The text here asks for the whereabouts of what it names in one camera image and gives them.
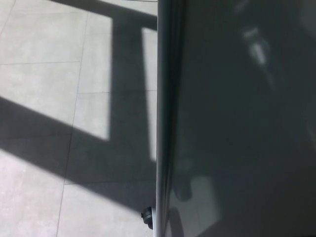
floor tile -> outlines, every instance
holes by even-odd
[[[0,236],[56,236],[69,141],[0,140]]]
[[[79,93],[156,89],[156,34],[86,36]]]
[[[80,61],[86,17],[12,14],[0,36],[0,64]]]
[[[70,134],[80,63],[0,65],[0,137]]]
[[[87,31],[90,34],[126,34],[131,28],[157,30],[157,2],[130,0],[91,1]]]
[[[90,0],[16,0],[12,12],[23,14],[73,13],[89,9]]]
[[[112,35],[86,36],[79,93],[111,91]]]
[[[9,17],[14,0],[0,0],[0,33]]]
[[[155,180],[156,96],[155,91],[79,94],[66,182]]]
[[[155,204],[155,187],[155,182],[66,185],[57,236],[152,237],[139,213]]]

tile grout line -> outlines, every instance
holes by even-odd
[[[85,29],[84,29],[84,35],[83,35],[83,43],[82,43],[82,53],[81,53],[81,62],[80,62],[80,68],[79,68],[79,75],[78,75],[78,85],[77,85],[77,93],[76,93],[76,100],[75,100],[75,109],[74,109],[74,116],[73,116],[73,122],[72,122],[72,132],[69,139],[69,146],[68,146],[68,154],[67,154],[67,161],[66,161],[66,167],[65,167],[65,177],[64,177],[64,183],[63,183],[63,191],[61,193],[61,201],[60,201],[60,208],[59,208],[59,215],[58,215],[58,223],[57,223],[57,230],[56,230],[56,237],[58,237],[58,230],[59,230],[59,222],[60,222],[60,213],[61,213],[61,207],[63,204],[63,197],[64,197],[64,189],[65,189],[65,182],[66,182],[66,176],[67,176],[67,168],[68,168],[68,162],[69,162],[69,156],[70,156],[70,147],[71,147],[71,140],[73,137],[73,130],[74,130],[74,122],[75,122],[75,114],[76,114],[76,106],[77,106],[77,98],[78,98],[78,91],[79,91],[79,84],[80,84],[80,76],[81,76],[81,67],[82,67],[82,60],[83,60],[83,52],[84,52],[84,43],[85,43],[85,36],[86,36],[86,30],[87,30],[87,24],[88,24],[88,15],[89,12],[87,11],[87,18],[85,21]]]
[[[7,24],[8,21],[9,21],[9,18],[10,18],[10,16],[11,16],[11,12],[12,12],[12,9],[13,9],[13,7],[14,7],[14,5],[15,5],[15,2],[16,2],[16,0],[14,0],[14,3],[12,4],[12,7],[11,7],[10,12],[9,12],[9,15],[8,15],[8,17],[7,17],[6,21],[5,21],[5,24],[4,24],[4,26],[3,26],[3,28],[2,28],[2,30],[1,30],[1,32],[0,32],[0,36],[2,35],[2,33],[3,33],[3,31],[4,31],[5,27],[6,27],[6,24]]]
[[[71,133],[63,133],[63,134],[52,134],[52,135],[39,135],[39,136],[26,136],[26,137],[0,137],[1,140],[17,140],[17,139],[36,139],[36,138],[48,138],[48,137],[66,137],[70,136]]]
[[[151,92],[157,91],[157,89],[153,90],[116,90],[116,91],[104,91],[104,92],[81,92],[79,95],[87,95],[87,94],[125,94],[125,93],[140,93],[140,92]]]
[[[55,63],[80,63],[80,61],[68,61],[68,62],[34,62],[34,63],[2,63],[2,65],[24,65],[24,64],[55,64]]]
[[[122,180],[122,181],[97,181],[97,182],[88,182],[88,183],[69,183],[65,184],[66,186],[71,185],[96,185],[96,184],[121,184],[121,183],[141,183],[141,182],[156,182],[156,180],[152,179],[139,179],[139,180]]]

tiled floor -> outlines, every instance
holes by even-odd
[[[147,237],[157,3],[0,0],[0,237]]]

dark glass surface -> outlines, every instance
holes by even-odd
[[[188,0],[183,19],[162,235],[316,235],[316,1]]]

